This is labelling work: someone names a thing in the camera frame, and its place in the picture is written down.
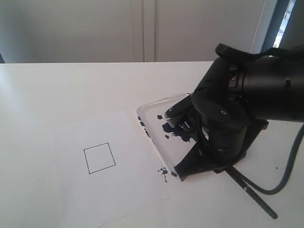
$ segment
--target white paper sheet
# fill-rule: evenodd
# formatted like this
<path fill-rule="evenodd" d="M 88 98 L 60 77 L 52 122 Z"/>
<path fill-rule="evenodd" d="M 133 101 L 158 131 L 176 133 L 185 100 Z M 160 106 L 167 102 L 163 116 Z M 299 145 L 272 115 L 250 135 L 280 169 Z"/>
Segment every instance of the white paper sheet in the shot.
<path fill-rule="evenodd" d="M 168 198 L 124 111 L 52 133 L 63 228 L 97 228 Z"/>

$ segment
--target black square outline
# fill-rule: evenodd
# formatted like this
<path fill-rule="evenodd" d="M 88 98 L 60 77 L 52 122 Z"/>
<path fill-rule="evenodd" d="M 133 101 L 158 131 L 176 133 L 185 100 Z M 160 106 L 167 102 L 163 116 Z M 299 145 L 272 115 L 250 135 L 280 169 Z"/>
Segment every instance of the black square outline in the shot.
<path fill-rule="evenodd" d="M 111 151 L 111 148 L 110 148 L 110 144 L 109 144 L 108 142 L 106 142 L 106 143 L 103 143 L 103 144 L 100 144 L 100 145 L 97 145 L 97 146 L 102 146 L 102 145 L 105 145 L 105 144 L 108 144 L 108 147 L 109 147 L 110 153 L 111 153 L 112 158 L 113 158 L 113 161 L 114 161 L 114 165 L 111 165 L 111 166 L 105 167 L 105 168 L 103 168 L 103 169 L 101 169 L 101 170 L 105 170 L 105 169 L 107 169 L 107 168 L 110 168 L 110 167 L 113 167 L 113 166 L 115 166 L 115 165 L 116 165 L 115 160 L 114 160 L 114 157 L 113 157 L 113 154 L 112 154 L 112 151 Z M 101 170 L 97 170 L 97 171 L 94 171 L 94 172 L 90 172 L 89 165 L 88 165 L 88 163 L 87 163 L 87 159 L 86 159 L 86 150 L 91 149 L 91 148 L 94 148 L 94 147 L 97 147 L 97 146 L 92 146 L 92 147 L 89 147 L 89 148 L 84 149 L 84 153 L 85 153 L 85 161 L 86 161 L 87 170 L 89 171 L 89 174 L 92 174 L 92 173 L 95 173 L 95 172 L 101 171 Z"/>

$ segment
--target cabinet door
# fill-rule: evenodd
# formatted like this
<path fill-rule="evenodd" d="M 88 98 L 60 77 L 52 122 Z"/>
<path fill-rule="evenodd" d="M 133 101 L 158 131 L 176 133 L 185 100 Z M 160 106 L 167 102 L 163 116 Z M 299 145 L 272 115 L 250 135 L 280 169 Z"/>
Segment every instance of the cabinet door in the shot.
<path fill-rule="evenodd" d="M 155 31 L 155 61 L 214 60 L 218 43 L 259 52 L 276 5 L 276 0 L 144 0 L 144 6 L 151 1 L 155 7 L 144 7 L 144 14 L 154 11 L 155 23 L 152 28 L 144 20 L 144 33 Z M 145 53 L 151 56 L 146 46 Z"/>
<path fill-rule="evenodd" d="M 16 62 L 141 62 L 141 0 L 10 0 L 0 51 Z"/>

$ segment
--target clear plastic tray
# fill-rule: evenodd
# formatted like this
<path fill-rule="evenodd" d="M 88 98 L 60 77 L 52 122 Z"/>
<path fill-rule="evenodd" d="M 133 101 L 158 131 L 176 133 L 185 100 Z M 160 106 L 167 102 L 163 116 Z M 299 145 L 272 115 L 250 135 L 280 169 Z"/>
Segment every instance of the clear plastic tray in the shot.
<path fill-rule="evenodd" d="M 137 108 L 138 120 L 153 143 L 156 152 L 164 163 L 167 170 L 174 173 L 174 166 L 186 156 L 195 144 L 192 138 L 181 138 L 174 132 L 168 131 L 168 124 L 164 120 L 164 113 L 177 102 L 188 96 L 188 94 L 168 97 L 155 103 L 146 104 Z"/>

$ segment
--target drawn square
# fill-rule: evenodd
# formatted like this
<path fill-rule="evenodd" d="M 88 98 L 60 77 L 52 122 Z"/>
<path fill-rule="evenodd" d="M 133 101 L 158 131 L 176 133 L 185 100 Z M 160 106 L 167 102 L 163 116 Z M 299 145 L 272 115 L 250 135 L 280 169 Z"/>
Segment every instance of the drawn square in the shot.
<path fill-rule="evenodd" d="M 89 174 L 115 166 L 109 143 L 84 149 Z"/>

